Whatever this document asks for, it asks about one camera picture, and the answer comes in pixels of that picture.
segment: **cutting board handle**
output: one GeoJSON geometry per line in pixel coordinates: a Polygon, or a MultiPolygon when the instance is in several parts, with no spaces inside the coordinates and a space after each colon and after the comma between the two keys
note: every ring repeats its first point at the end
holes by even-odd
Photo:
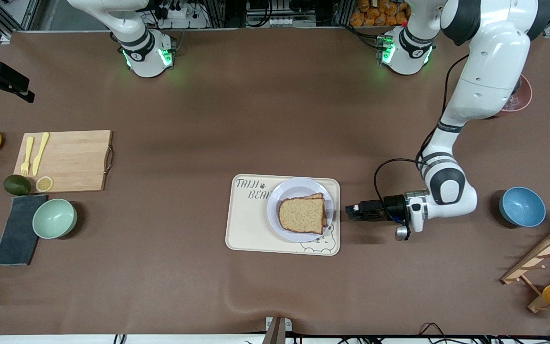
{"type": "Polygon", "coordinates": [[[114,163],[114,146],[111,144],[107,146],[107,155],[105,156],[105,170],[103,174],[107,174],[112,169],[114,163]]]}

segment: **blue bowl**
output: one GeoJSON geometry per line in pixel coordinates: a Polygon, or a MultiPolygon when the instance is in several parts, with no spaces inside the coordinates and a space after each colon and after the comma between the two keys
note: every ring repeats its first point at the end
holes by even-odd
{"type": "Polygon", "coordinates": [[[536,227],[546,217],[546,207],[537,193],[527,187],[508,189],[500,198],[500,213],[511,224],[536,227]]]}

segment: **bowl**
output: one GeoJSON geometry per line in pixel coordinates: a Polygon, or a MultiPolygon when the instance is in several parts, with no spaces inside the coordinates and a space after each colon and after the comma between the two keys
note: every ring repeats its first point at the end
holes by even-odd
{"type": "Polygon", "coordinates": [[[38,237],[54,239],[69,233],[78,221],[74,206],[62,198],[42,204],[33,215],[33,231],[38,237]]]}
{"type": "Polygon", "coordinates": [[[511,224],[536,227],[544,221],[546,207],[534,191],[527,187],[513,187],[500,198],[500,213],[511,224]]]}

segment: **lemon slice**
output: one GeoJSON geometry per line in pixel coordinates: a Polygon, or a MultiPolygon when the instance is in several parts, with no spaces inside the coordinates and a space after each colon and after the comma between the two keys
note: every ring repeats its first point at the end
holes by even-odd
{"type": "Polygon", "coordinates": [[[48,190],[52,189],[52,185],[54,185],[54,181],[50,177],[41,177],[40,179],[37,179],[37,183],[35,183],[35,189],[39,192],[47,192],[48,190]]]}

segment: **wooden cutting board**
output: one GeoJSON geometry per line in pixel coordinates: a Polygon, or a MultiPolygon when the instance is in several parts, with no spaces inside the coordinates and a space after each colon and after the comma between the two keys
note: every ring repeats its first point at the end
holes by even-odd
{"type": "Polygon", "coordinates": [[[34,137],[33,150],[29,163],[31,193],[37,193],[35,182],[48,176],[53,179],[51,192],[101,191],[105,185],[107,161],[113,158],[111,150],[111,130],[59,131],[51,132],[46,144],[37,176],[33,176],[33,159],[40,150],[43,133],[25,133],[14,174],[21,174],[20,165],[24,162],[27,137],[34,137]]]}

